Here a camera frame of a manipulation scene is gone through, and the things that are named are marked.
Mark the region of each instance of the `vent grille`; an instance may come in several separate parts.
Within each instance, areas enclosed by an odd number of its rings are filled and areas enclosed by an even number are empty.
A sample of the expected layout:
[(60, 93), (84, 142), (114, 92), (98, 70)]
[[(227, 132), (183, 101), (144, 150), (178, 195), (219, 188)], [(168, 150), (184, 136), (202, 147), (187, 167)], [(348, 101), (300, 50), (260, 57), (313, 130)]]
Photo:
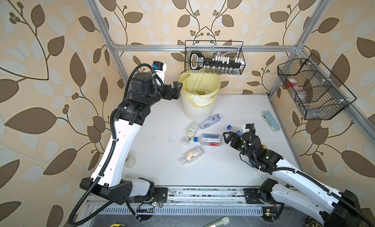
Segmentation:
[[(110, 205), (101, 211), (104, 215), (131, 215), (127, 207)], [(196, 206), (164, 206), (155, 207), (154, 213), (142, 213), (142, 215), (227, 215), (227, 216), (262, 216), (262, 207), (241, 206), (241, 207), (196, 207)]]

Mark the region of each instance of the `black cable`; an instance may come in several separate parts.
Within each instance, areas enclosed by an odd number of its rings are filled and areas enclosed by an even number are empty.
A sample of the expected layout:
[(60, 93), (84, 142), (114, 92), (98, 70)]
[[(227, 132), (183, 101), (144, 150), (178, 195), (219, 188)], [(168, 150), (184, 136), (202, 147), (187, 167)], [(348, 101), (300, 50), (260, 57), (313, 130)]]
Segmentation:
[(115, 113), (117, 112), (117, 108), (114, 109), (111, 113), (111, 117), (110, 117), (110, 126), (111, 126), (111, 132), (112, 132), (112, 138), (114, 140), (112, 140), (112, 145), (111, 145), (111, 149), (110, 149), (110, 152), (108, 153), (108, 156), (107, 156), (107, 159), (105, 160), (98, 176), (95, 178), (95, 180), (91, 183), (91, 185), (88, 187), (87, 191), (84, 193), (84, 195), (79, 199), (79, 201), (77, 202), (77, 204), (75, 205), (75, 207), (73, 208), (72, 212), (70, 213), (69, 215), (69, 218), (68, 218), (68, 225), (70, 227), (76, 227), (76, 226), (79, 226), (79, 225), (82, 225), (83, 223), (85, 223), (86, 221), (90, 220), (91, 218), (93, 218), (96, 214), (98, 214), (99, 212), (101, 212), (103, 209), (105, 209), (107, 206), (109, 206), (112, 202), (109, 201), (107, 202), (105, 205), (103, 205), (102, 207), (100, 207), (97, 211), (95, 211), (94, 213), (92, 213), (91, 215), (89, 215), (88, 217), (84, 218), (83, 220), (80, 220), (80, 221), (77, 221), (77, 222), (74, 222), (73, 219), (74, 219), (74, 216), (76, 215), (79, 207), (83, 204), (83, 202), (87, 199), (88, 195), (92, 192), (92, 190), (96, 187), (97, 183), (99, 182), (100, 178), (104, 175), (104, 172), (110, 162), (110, 159), (113, 155), (113, 152), (115, 150), (115, 146), (116, 146), (116, 139), (117, 139), (117, 135), (116, 135), (116, 131), (115, 131), (115, 126), (114, 126), (114, 116), (115, 116)]

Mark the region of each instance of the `bottle cap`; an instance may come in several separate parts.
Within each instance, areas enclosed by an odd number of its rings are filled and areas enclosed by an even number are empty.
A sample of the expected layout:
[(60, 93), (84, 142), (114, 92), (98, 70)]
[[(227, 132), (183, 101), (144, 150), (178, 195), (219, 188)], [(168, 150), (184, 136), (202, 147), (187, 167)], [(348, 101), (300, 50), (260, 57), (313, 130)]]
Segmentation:
[(188, 145), (189, 142), (190, 142), (190, 138), (188, 138), (188, 137), (185, 137), (185, 138), (182, 140), (182, 144), (184, 144), (184, 145)]

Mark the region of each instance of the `clear plastic bottle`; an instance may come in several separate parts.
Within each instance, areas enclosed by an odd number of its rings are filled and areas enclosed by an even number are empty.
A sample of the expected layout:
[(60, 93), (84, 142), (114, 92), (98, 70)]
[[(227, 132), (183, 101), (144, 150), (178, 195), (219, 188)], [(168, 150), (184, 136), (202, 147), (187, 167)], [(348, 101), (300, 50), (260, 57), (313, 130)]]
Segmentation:
[(223, 115), (221, 115), (221, 114), (216, 114), (216, 115), (213, 115), (211, 117), (208, 117), (207, 119), (202, 121), (202, 123), (199, 125), (199, 127), (201, 128), (201, 130), (203, 130), (205, 128), (208, 128), (208, 127), (212, 126), (213, 124), (219, 122), (221, 118), (223, 118)]
[(232, 127), (232, 126), (229, 125), (227, 127), (227, 129), (235, 132), (238, 136), (242, 137), (242, 132), (239, 129), (237, 129), (236, 127)]
[(221, 138), (219, 134), (202, 134), (200, 137), (194, 137), (194, 141), (204, 146), (220, 146)]
[(190, 139), (192, 139), (195, 136), (197, 131), (198, 131), (198, 124), (193, 122), (193, 124), (187, 130), (186, 136), (182, 140), (182, 144), (184, 144), (184, 145), (189, 144)]
[(197, 146), (196, 148), (188, 151), (184, 156), (180, 158), (182, 164), (189, 164), (192, 161), (199, 158), (201, 155), (204, 154), (204, 149), (202, 146)]

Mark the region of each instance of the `metal bar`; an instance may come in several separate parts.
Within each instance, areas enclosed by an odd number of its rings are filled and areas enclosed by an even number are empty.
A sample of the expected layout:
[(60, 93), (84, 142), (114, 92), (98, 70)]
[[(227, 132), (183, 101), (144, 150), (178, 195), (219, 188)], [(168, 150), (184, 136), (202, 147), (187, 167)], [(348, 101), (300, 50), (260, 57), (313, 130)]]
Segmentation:
[(95, 22), (96, 22), (96, 24), (97, 24), (97, 26), (98, 26), (98, 28), (101, 32), (101, 35), (104, 39), (104, 42), (106, 43), (106, 45), (108, 47), (108, 50), (111, 53), (117, 68), (119, 69), (119, 73), (120, 73), (121, 78), (124, 81), (127, 81), (129, 76), (126, 73), (125, 66), (124, 66), (123, 62), (121, 61), (121, 58), (120, 58), (119, 54), (115, 51), (115, 49), (113, 47), (113, 41), (111, 39), (110, 33), (107, 29), (107, 26), (104, 22), (104, 19), (101, 16), (101, 13), (99, 11), (99, 8), (96, 5), (95, 0), (85, 0), (85, 1), (86, 1), (86, 4), (87, 4), (88, 8), (91, 11), (91, 14), (93, 15), (93, 17), (95, 19)]
[[(309, 55), (306, 53), (304, 49), (298, 49), (298, 54), (302, 58), (308, 58)], [(330, 79), (326, 76), (326, 73), (322, 71), (321, 67), (319, 65), (316, 65), (316, 68), (320, 71), (320, 73), (326, 78)], [(341, 91), (341, 89), (335, 84), (335, 82), (330, 81), (330, 83), (333, 85), (333, 87), (339, 91), (339, 93), (346, 97), (346, 95)], [(365, 117), (362, 112), (356, 108), (353, 104), (350, 104), (347, 106), (344, 111), (347, 113), (347, 115), (353, 120), (353, 122), (362, 130), (362, 132), (368, 137), (368, 139), (372, 142), (373, 145), (375, 145), (375, 126), (373, 123)]]
[[(113, 45), (113, 47), (115, 51), (169, 51), (169, 52), (185, 51), (185, 46), (179, 46), (179, 45), (119, 45), (119, 44), (115, 44)], [(237, 48), (238, 46), (225, 46), (225, 47)], [(261, 45), (242, 46), (243, 52), (294, 52), (295, 50), (296, 50), (295, 46), (261, 46)]]
[[(293, 52), (293, 53), (291, 53), (291, 54), (289, 54), (288, 59), (286, 60), (286, 62), (295, 59), (296, 55), (297, 55), (296, 51)], [(276, 80), (273, 83), (270, 91), (268, 92), (268, 96), (270, 96), (270, 97), (274, 96), (274, 94), (277, 92), (277, 90), (279, 89), (279, 87), (280, 87), (281, 84), (282, 84), (282, 81), (280, 80), (279, 76), (276, 75)]]
[(273, 112), (275, 113), (276, 119), (277, 119), (277, 121), (279, 122), (280, 128), (281, 128), (282, 132), (284, 133), (285, 139), (287, 140), (288, 145), (289, 145), (289, 147), (290, 147), (290, 149), (291, 149), (291, 151), (292, 151), (292, 154), (293, 154), (293, 156), (294, 156), (294, 159), (296, 160), (296, 163), (297, 163), (297, 165), (298, 165), (298, 168), (299, 168), (300, 170), (302, 170), (303, 172), (306, 172), (305, 168), (304, 168), (303, 165), (302, 165), (302, 162), (301, 162), (301, 160), (300, 160), (300, 157), (299, 157), (298, 154), (297, 154), (296, 148), (294, 147), (293, 142), (292, 142), (292, 140), (290, 139), (290, 135), (288, 134), (287, 129), (284, 127), (284, 124), (283, 124), (283, 122), (281, 121), (280, 115), (279, 115), (279, 113), (277, 112), (277, 109), (276, 109), (275, 105), (274, 105), (273, 102), (272, 102), (272, 96), (268, 96), (268, 99), (269, 99), (269, 101), (270, 101), (270, 104), (271, 104), (271, 107), (272, 107), (272, 109), (273, 109)]
[(301, 36), (299, 37), (296, 47), (303, 47), (307, 40), (309, 39), (313, 29), (316, 24), (319, 22), (322, 15), (326, 12), (328, 6), (331, 4), (332, 0), (320, 0), (314, 13), (306, 24)]

